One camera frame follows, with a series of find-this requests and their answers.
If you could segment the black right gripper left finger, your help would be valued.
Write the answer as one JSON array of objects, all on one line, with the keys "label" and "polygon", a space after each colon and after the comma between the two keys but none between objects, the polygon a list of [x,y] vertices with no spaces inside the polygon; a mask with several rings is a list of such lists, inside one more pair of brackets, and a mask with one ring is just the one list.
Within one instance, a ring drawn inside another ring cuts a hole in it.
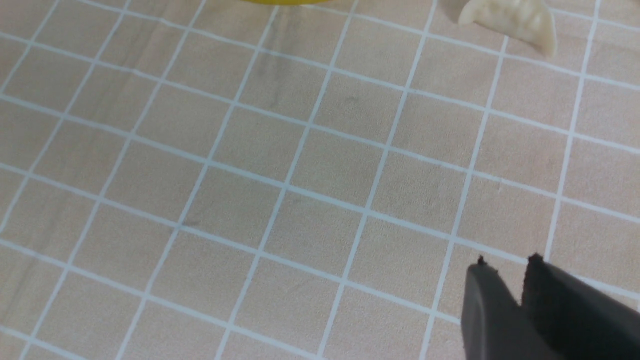
[{"label": "black right gripper left finger", "polygon": [[467,360],[560,360],[483,256],[466,269],[461,335]]}]

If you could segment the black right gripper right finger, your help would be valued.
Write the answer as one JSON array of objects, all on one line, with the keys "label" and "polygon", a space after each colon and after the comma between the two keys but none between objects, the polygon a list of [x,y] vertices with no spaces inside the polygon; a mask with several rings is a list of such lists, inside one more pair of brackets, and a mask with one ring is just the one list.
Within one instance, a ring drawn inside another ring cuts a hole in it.
[{"label": "black right gripper right finger", "polygon": [[565,360],[637,360],[639,313],[539,254],[528,258],[521,308]]}]

